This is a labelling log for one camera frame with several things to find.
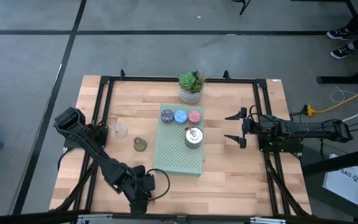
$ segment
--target tin can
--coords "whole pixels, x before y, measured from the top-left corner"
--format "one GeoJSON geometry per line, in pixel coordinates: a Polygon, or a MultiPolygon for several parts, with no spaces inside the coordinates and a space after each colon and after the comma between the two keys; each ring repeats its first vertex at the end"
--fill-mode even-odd
{"type": "Polygon", "coordinates": [[[196,149],[201,145],[203,137],[203,132],[199,128],[189,128],[186,132],[185,143],[190,149],[196,149]]]}

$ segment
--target gray floor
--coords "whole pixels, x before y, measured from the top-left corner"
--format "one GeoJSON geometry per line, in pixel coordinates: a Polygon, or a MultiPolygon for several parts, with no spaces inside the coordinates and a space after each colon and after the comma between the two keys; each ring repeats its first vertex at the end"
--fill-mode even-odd
{"type": "MultiPolygon", "coordinates": [[[[70,30],[79,5],[79,0],[0,1],[0,29],[70,30]]],[[[358,1],[354,5],[358,10],[358,1]]],[[[338,2],[258,0],[241,17],[240,9],[240,4],[222,0],[95,0],[87,3],[80,30],[326,30],[341,27],[351,18],[346,5],[338,2]]],[[[0,138],[6,143],[0,151],[0,215],[9,213],[67,40],[66,35],[0,36],[0,138]]],[[[209,77],[221,77],[227,69],[232,77],[279,78],[290,111],[299,111],[304,104],[326,108],[334,104],[329,94],[336,88],[317,84],[316,77],[358,71],[358,52],[343,60],[329,56],[330,50],[343,44],[322,36],[77,36],[52,117],[75,104],[83,75],[118,75],[121,68],[127,75],[175,76],[196,67],[209,77]]],[[[358,85],[339,87],[358,93],[358,85]]],[[[344,119],[356,113],[358,99],[306,119],[344,119]]],[[[52,123],[49,127],[26,213],[46,211],[53,192],[63,138],[51,128],[52,123]]],[[[357,151],[358,133],[354,136],[353,142],[330,145],[357,151]]],[[[318,141],[306,143],[319,148],[318,141]]],[[[341,154],[328,147],[325,151],[341,154]]],[[[318,198],[310,199],[315,215],[343,217],[318,198]]]]}

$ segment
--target wooden tabletop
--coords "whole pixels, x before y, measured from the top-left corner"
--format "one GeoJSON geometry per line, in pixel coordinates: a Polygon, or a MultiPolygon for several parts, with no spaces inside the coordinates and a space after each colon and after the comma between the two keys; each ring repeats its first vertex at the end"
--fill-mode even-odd
{"type": "MultiPolygon", "coordinates": [[[[76,107],[91,121],[100,76],[85,75],[76,107]]],[[[273,115],[289,119],[287,102],[280,80],[267,80],[273,115]]],[[[99,115],[103,113],[103,96],[99,115]]],[[[116,123],[128,128],[128,135],[119,139],[109,132],[105,151],[113,158],[129,166],[144,165],[152,168],[155,136],[160,104],[183,104],[175,82],[114,82],[109,109],[110,130],[116,123]],[[144,152],[133,148],[136,136],[147,141],[144,152]]],[[[147,213],[191,215],[260,215],[272,214],[263,154],[259,151],[256,135],[246,135],[247,147],[240,149],[237,143],[223,134],[239,135],[240,121],[226,121],[241,106],[255,104],[253,87],[242,83],[208,83],[199,103],[204,107],[204,158],[200,177],[171,175],[171,188],[166,196],[149,204],[147,213]]],[[[50,208],[59,206],[73,190],[80,176],[84,150],[75,149],[62,160],[50,208]]],[[[299,160],[289,153],[281,153],[285,183],[298,203],[311,212],[305,181],[299,160]]],[[[165,176],[155,174],[154,195],[167,188],[165,176]]],[[[85,207],[85,186],[80,208],[85,207]]],[[[280,191],[276,186],[279,211],[283,213],[280,191]]],[[[98,171],[93,195],[92,212],[129,213],[128,201],[117,195],[105,183],[98,171]]]]}

